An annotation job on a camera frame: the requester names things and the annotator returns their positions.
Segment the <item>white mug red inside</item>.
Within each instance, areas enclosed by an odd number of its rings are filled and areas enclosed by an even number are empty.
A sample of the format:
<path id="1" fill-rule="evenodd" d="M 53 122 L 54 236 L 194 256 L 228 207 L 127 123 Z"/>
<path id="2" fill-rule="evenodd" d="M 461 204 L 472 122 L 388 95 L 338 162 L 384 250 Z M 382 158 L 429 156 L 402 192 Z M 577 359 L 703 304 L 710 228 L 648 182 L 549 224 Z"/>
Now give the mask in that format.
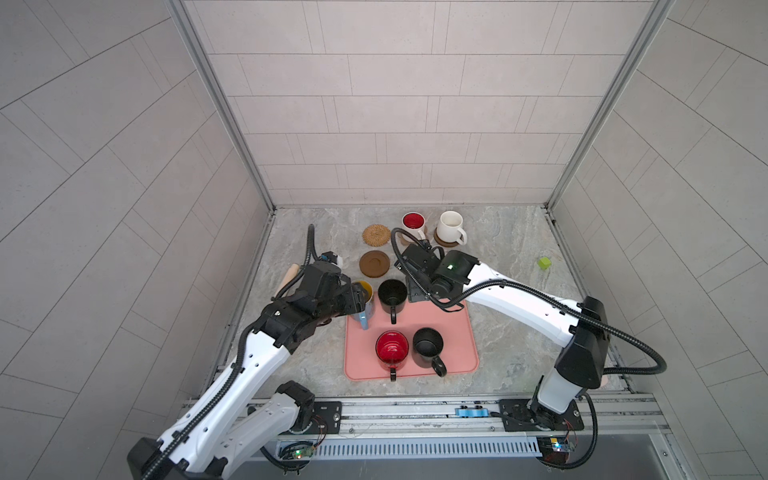
<path id="1" fill-rule="evenodd" d="M 402 217 L 402 228 L 418 240 L 427 238 L 425 217 L 418 212 L 408 212 Z"/>

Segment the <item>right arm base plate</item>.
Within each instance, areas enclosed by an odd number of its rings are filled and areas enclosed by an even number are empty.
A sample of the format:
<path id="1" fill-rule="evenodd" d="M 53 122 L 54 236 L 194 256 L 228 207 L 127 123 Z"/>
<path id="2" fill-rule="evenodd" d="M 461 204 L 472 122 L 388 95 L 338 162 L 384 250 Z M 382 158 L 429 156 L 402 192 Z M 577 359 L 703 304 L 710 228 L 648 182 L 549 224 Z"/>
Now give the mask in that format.
<path id="1" fill-rule="evenodd" d="M 506 432 L 581 431 L 584 422 L 575 400 L 558 414 L 527 399 L 503 399 L 499 402 L 500 419 Z"/>

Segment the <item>woven rattan coaster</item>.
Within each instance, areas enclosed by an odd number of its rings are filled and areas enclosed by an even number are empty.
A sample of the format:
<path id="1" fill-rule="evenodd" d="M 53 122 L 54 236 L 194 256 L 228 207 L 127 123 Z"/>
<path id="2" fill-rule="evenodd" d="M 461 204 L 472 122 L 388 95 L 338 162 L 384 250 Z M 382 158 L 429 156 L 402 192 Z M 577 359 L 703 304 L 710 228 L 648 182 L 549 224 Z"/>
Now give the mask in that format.
<path id="1" fill-rule="evenodd" d="M 390 241 L 391 230 L 382 224 L 369 225 L 363 230 L 362 239 L 366 245 L 381 247 Z"/>

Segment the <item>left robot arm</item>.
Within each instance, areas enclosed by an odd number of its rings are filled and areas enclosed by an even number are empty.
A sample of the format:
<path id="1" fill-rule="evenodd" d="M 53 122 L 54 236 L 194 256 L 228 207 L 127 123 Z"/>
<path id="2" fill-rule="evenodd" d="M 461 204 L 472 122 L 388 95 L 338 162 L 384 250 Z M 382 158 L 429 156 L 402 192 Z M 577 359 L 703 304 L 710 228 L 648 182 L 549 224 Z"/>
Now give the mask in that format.
<path id="1" fill-rule="evenodd" d="M 314 395 L 295 381 L 279 386 L 261 409 L 243 415 L 266 380 L 317 327 L 364 311 L 362 285 L 332 253 L 317 254 L 307 230 L 303 264 L 249 324 L 234 361 L 193 407 L 159 438 L 140 439 L 127 455 L 135 479 L 227 479 L 279 434 L 310 423 Z"/>

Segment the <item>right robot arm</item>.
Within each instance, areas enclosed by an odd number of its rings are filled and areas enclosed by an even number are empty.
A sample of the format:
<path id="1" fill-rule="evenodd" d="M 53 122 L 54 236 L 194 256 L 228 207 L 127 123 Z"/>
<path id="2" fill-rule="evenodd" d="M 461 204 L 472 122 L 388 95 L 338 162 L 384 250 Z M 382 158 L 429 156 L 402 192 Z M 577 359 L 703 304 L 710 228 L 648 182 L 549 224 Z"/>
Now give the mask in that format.
<path id="1" fill-rule="evenodd" d="M 578 397 L 597 389 L 605 375 L 658 375 L 665 359 L 652 347 L 608 324 L 601 301 L 551 296 L 495 271 L 462 251 L 445 252 L 403 228 L 391 233 L 395 266 L 437 308 L 461 311 L 468 302 L 483 305 L 545 335 L 562 348 L 552 369 L 539 381 L 522 420 L 540 430 L 565 424 Z M 612 339 L 620 339 L 651 358 L 651 367 L 606 367 Z"/>

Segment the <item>blue mug yellow inside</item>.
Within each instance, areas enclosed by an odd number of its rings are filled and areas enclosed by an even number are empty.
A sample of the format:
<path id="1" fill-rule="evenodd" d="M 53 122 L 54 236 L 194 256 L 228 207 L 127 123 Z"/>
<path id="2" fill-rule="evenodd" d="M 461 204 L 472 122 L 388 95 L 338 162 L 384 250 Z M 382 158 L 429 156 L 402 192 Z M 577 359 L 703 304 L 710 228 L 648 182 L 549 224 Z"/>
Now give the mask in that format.
<path id="1" fill-rule="evenodd" d="M 374 292 L 371 285 L 366 281 L 360 281 L 360 285 L 364 292 L 364 310 L 362 312 L 353 314 L 351 318 L 355 320 L 363 330 L 369 329 L 369 322 L 373 317 L 375 304 L 374 304 Z"/>

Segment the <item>black mug back row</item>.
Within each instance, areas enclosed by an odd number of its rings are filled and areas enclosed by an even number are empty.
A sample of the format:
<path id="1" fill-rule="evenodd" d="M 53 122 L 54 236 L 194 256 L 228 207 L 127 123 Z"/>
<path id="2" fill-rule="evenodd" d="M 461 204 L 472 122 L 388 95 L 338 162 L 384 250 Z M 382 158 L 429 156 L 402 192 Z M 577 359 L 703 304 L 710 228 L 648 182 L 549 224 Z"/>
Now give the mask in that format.
<path id="1" fill-rule="evenodd" d="M 378 289 L 378 298 L 383 311 L 389 315 L 392 325 L 397 324 L 397 315 L 403 311 L 408 299 L 405 283 L 396 279 L 385 280 Z"/>

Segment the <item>brown wooden coaster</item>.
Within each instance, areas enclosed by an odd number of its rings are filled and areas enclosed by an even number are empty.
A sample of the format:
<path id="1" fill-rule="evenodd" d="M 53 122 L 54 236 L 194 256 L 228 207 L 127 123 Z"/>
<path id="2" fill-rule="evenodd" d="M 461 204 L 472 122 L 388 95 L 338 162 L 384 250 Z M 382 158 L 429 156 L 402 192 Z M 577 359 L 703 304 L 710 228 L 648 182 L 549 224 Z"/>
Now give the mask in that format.
<path id="1" fill-rule="evenodd" d="M 455 247 L 461 246 L 461 244 L 459 242 L 455 242 L 455 241 L 454 242 L 447 242 L 447 241 L 442 240 L 440 238 L 440 236 L 438 235 L 436 230 L 433 233 L 433 238 L 434 238 L 434 241 L 438 245 L 440 245 L 442 247 L 445 247 L 445 248 L 455 248 Z"/>
<path id="2" fill-rule="evenodd" d="M 380 278 L 390 269 L 389 256 L 381 250 L 370 250 L 364 253 L 359 261 L 361 273 L 369 278 Z"/>

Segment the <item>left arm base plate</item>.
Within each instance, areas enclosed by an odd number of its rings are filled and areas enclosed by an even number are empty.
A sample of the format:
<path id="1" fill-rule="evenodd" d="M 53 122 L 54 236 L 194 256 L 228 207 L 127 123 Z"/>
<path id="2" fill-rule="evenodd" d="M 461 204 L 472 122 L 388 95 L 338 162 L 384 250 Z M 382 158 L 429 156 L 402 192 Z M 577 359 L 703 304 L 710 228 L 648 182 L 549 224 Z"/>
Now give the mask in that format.
<path id="1" fill-rule="evenodd" d="M 291 435 L 338 434 L 343 404 L 340 401 L 315 401 L 309 423 L 301 429 L 289 429 Z"/>

